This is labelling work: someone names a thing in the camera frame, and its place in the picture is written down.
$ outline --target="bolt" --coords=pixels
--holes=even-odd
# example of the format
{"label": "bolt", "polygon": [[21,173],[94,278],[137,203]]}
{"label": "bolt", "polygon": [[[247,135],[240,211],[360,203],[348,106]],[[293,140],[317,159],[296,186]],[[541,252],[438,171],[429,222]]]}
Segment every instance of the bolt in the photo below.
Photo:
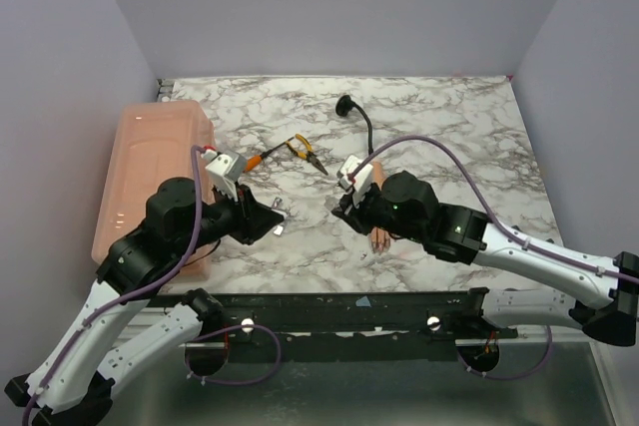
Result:
{"label": "bolt", "polygon": [[426,324],[430,331],[437,331],[441,327],[441,321],[436,316],[431,316],[426,320]]}
{"label": "bolt", "polygon": [[[255,323],[250,318],[244,318],[242,320],[242,326],[244,326],[244,325],[252,325],[252,324],[255,324]],[[252,328],[242,328],[242,331],[244,333],[246,333],[246,334],[249,334],[251,331],[253,331],[253,329]]]}

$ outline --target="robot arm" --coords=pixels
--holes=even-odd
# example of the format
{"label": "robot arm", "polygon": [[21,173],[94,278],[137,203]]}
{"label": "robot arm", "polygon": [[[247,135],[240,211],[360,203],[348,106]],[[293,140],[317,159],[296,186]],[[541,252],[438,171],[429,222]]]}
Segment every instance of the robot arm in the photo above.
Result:
{"label": "robot arm", "polygon": [[[214,179],[216,202],[202,204],[196,247],[226,235],[251,244],[284,220],[258,203],[248,187],[238,184],[246,166],[244,158],[216,152],[206,152],[203,157]],[[203,325],[214,329],[224,326],[220,305],[199,289],[187,293],[182,304],[162,321],[113,348],[122,330],[160,286],[117,304],[85,325],[89,315],[105,304],[151,285],[175,268],[191,241],[195,205],[200,201],[193,180],[163,182],[147,200],[142,223],[109,248],[87,301],[51,355],[30,375],[9,382],[5,392],[16,405],[27,406],[36,398],[40,412],[34,425],[97,424],[109,411],[113,398],[149,364],[199,336]],[[40,387],[59,357],[64,359],[47,386]]]}
{"label": "robot arm", "polygon": [[[408,172],[389,177],[382,190],[371,180],[371,166],[351,179],[349,174],[359,164],[357,158],[350,157],[341,167],[339,182],[347,194],[332,211],[355,231],[368,234],[374,226],[381,227],[394,236],[421,243],[427,253],[443,261],[496,267],[553,288],[491,291],[484,299],[486,320],[500,327],[531,323],[572,326],[609,344],[634,344],[638,290],[623,277],[639,277],[636,255],[593,256],[509,228],[507,231],[520,238],[515,242],[485,213],[440,203],[428,182]],[[550,254],[540,254],[541,249]],[[592,271],[555,257],[579,260]]]}

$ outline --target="black cable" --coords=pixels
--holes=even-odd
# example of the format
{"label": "black cable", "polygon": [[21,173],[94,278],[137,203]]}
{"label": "black cable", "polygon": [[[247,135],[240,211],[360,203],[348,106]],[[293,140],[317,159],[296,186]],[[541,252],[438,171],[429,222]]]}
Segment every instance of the black cable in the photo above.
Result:
{"label": "black cable", "polygon": [[374,152],[374,148],[372,147],[372,123],[370,122],[370,118],[362,107],[360,107],[358,104],[355,104],[354,107],[361,113],[363,119],[366,121],[366,125],[368,126],[368,154],[370,155],[372,154],[372,152]]}
{"label": "black cable", "polygon": [[185,266],[189,266],[190,264],[196,263],[196,262],[200,261],[201,259],[206,258],[207,256],[211,256],[213,253],[215,253],[216,249],[218,249],[220,247],[220,243],[222,243],[222,241],[219,239],[218,242],[213,245],[213,248],[211,248],[211,250],[208,253],[203,254],[202,256],[200,256],[199,258],[194,259],[193,261],[189,261],[187,264],[185,264]]}
{"label": "black cable", "polygon": [[372,147],[372,123],[370,122],[370,118],[363,108],[352,100],[350,95],[342,95],[339,97],[335,105],[335,111],[340,117],[345,117],[352,109],[357,109],[366,121],[366,125],[368,126],[368,154],[371,155],[374,148]]}

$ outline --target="orange handle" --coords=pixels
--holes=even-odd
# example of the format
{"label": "orange handle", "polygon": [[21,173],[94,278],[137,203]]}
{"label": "orange handle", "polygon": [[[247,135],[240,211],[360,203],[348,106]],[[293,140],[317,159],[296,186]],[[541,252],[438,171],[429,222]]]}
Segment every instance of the orange handle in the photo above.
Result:
{"label": "orange handle", "polygon": [[245,173],[250,172],[256,166],[258,166],[261,162],[262,162],[262,157],[260,157],[259,155],[255,155],[254,157],[249,158],[247,167],[244,169]]}

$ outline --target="screwdriver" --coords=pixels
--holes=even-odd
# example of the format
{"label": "screwdriver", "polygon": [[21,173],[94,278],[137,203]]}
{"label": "screwdriver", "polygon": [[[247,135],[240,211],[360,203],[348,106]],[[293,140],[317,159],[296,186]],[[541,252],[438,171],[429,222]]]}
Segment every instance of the screwdriver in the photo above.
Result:
{"label": "screwdriver", "polygon": [[284,145],[287,144],[287,142],[290,142],[292,139],[294,139],[295,137],[290,137],[287,140],[284,140],[282,143],[280,143],[279,145],[277,145],[276,147],[273,147],[270,150],[266,150],[265,152],[259,154],[259,155],[255,155],[254,157],[249,158],[249,162],[247,163],[247,167],[244,169],[244,172],[250,172],[252,169],[254,169],[256,166],[258,166],[263,159],[265,159],[266,157],[268,157],[270,154],[272,154],[275,150],[277,150],[280,147],[283,147]]}

